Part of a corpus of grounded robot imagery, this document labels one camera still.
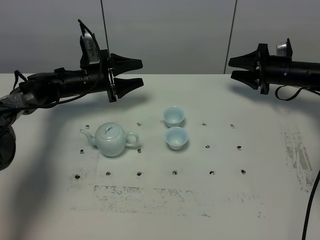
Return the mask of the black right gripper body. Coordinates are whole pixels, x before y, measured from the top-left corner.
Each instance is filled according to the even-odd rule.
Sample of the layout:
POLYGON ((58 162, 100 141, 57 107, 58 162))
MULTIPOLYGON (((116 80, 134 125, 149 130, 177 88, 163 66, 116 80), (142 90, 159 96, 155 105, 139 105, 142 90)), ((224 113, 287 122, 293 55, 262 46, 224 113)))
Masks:
POLYGON ((259 86, 261 94, 268 94, 270 84, 288 85, 292 57, 270 55, 268 45, 260 43, 257 48, 259 63, 259 86))

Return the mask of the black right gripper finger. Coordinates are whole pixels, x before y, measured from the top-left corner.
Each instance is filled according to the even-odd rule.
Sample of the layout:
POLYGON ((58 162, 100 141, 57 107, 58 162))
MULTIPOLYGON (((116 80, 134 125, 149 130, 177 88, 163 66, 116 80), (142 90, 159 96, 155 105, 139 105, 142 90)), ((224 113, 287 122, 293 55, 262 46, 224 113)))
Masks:
POLYGON ((246 84, 247 86, 251 87, 254 90, 259 88, 259 84, 257 83, 257 74, 251 71, 242 71, 242 70, 235 70, 231 74, 231 78, 233 80, 237 80, 241 83, 246 84))
POLYGON ((245 69, 254 72, 258 66, 258 51, 230 58, 228 62, 229 67, 245 69))

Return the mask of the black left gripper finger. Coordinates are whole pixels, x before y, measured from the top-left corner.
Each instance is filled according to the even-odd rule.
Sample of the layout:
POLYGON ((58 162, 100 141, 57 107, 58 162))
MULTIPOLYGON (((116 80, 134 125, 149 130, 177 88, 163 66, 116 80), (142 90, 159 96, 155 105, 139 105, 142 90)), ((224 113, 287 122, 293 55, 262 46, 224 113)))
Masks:
POLYGON ((114 78, 114 87, 116 95, 119 99, 128 94, 129 92, 138 89, 144 85, 142 78, 122 79, 114 78))
POLYGON ((143 68, 142 60, 123 57, 114 53, 110 54, 112 74, 114 77, 143 68))

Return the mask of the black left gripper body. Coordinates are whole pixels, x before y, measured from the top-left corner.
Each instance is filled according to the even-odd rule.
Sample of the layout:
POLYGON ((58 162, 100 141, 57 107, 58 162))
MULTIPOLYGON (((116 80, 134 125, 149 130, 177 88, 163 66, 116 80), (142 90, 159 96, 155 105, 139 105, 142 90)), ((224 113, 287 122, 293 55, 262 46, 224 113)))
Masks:
POLYGON ((90 87, 86 93, 107 92, 110 103, 116 102, 116 90, 113 81, 111 56, 107 49, 99 51, 100 62, 90 63, 88 56, 83 53, 80 59, 80 68, 86 71, 90 87))

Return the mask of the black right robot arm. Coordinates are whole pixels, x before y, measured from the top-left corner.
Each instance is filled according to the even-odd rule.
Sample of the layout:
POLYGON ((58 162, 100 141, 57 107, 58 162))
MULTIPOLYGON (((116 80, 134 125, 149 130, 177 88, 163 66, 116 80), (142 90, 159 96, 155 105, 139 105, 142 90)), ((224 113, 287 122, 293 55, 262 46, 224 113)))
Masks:
POLYGON ((233 57, 228 65, 234 70, 231 78, 267 95, 270 84, 320 90, 320 64, 292 60, 292 47, 287 39, 285 56, 271 55, 268 45, 260 43, 257 50, 233 57))

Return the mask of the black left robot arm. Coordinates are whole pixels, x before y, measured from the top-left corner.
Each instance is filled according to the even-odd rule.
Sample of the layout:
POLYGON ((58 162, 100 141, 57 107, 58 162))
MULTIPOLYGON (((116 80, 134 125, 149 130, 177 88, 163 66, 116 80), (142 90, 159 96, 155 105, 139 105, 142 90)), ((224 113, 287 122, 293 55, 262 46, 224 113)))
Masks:
POLYGON ((0 168, 6 169, 16 153, 16 135, 12 124, 21 116, 37 109, 49 109, 86 94, 107 92, 109 102, 115 102, 144 85, 141 78, 121 79, 118 75, 143 67, 142 60, 119 56, 100 50, 100 59, 93 62, 82 52, 79 70, 63 67, 54 72, 23 76, 14 72, 10 94, 0 99, 0 168))

